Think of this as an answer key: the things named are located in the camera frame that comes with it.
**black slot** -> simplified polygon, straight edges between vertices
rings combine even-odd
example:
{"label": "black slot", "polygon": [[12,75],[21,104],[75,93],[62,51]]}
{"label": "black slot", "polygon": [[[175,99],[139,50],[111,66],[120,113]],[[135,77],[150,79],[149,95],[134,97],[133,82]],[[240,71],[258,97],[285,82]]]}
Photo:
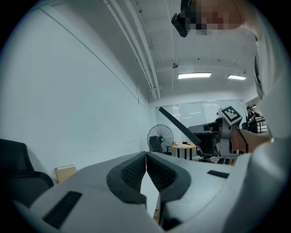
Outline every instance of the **black slot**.
{"label": "black slot", "polygon": [[210,170],[207,174],[210,174],[210,175],[216,176],[216,177],[221,177],[221,178],[224,178],[224,179],[227,179],[228,176],[229,176],[228,173],[218,172],[218,171],[213,171],[213,170]]}
{"label": "black slot", "polygon": [[74,206],[78,203],[82,196],[79,192],[69,191],[56,205],[53,207],[43,220],[56,229],[60,229],[65,219],[69,216]]}

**black standing fan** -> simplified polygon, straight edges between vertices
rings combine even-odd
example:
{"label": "black standing fan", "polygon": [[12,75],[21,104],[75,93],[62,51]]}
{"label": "black standing fan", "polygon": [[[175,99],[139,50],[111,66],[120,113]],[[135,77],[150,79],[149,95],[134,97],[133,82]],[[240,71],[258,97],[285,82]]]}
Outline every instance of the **black standing fan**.
{"label": "black standing fan", "polygon": [[153,152],[172,155],[169,151],[172,148],[173,141],[174,135],[172,130],[164,125],[152,127],[147,135],[147,144]]}

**office chair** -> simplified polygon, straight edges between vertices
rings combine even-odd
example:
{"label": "office chair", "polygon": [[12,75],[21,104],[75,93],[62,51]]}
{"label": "office chair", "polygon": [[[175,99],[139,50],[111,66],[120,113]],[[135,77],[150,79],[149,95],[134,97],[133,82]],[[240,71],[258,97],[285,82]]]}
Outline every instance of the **office chair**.
{"label": "office chair", "polygon": [[172,146],[166,146],[167,152],[164,152],[162,145],[159,143],[158,136],[150,137],[149,142],[150,142],[150,150],[151,151],[163,153],[165,155],[172,155],[172,153],[169,152],[169,149],[171,149]]}
{"label": "office chair", "polygon": [[27,207],[54,186],[50,176],[34,171],[24,143],[0,139],[0,177],[4,192]]}

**white ceiling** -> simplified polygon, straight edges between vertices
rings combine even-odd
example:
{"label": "white ceiling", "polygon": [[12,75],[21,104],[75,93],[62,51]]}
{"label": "white ceiling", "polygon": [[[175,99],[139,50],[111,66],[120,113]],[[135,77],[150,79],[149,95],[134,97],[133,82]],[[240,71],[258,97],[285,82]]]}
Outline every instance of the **white ceiling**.
{"label": "white ceiling", "polygon": [[[255,38],[249,31],[239,28],[222,35],[207,36],[195,35],[195,32],[191,31],[186,38],[182,38],[171,24],[174,13],[180,11],[181,0],[131,1],[148,37],[161,87],[161,98],[204,91],[242,92],[254,85],[253,64],[256,45]],[[142,45],[124,0],[117,2]],[[134,77],[137,85],[142,87],[144,95],[152,101],[150,89],[141,68],[136,63],[132,49],[103,0],[75,0],[69,3],[73,11],[104,38],[116,58]],[[177,63],[178,68],[173,69],[173,63]],[[178,80],[179,73],[189,72],[211,72],[212,75],[208,79]],[[247,78],[244,81],[229,80],[227,79],[229,74]]]}
{"label": "white ceiling", "polygon": [[[237,90],[254,84],[255,38],[244,28],[222,35],[180,37],[171,24],[181,0],[135,0],[156,62],[161,97],[193,91]],[[179,64],[172,68],[173,62]],[[179,73],[212,72],[209,79],[178,80]],[[228,80],[229,74],[244,81]]]}

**desk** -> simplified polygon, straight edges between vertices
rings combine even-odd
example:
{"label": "desk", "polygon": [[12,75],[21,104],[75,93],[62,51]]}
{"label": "desk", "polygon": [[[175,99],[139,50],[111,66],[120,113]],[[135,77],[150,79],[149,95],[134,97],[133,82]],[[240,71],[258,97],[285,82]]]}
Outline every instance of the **desk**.
{"label": "desk", "polygon": [[190,145],[186,145],[184,144],[183,147],[178,147],[178,145],[172,145],[172,148],[175,148],[178,150],[178,158],[180,158],[180,150],[185,150],[185,159],[187,159],[187,150],[186,149],[190,149],[190,160],[192,160],[192,149],[193,148],[197,148],[197,146],[192,143],[192,142],[189,142]]}

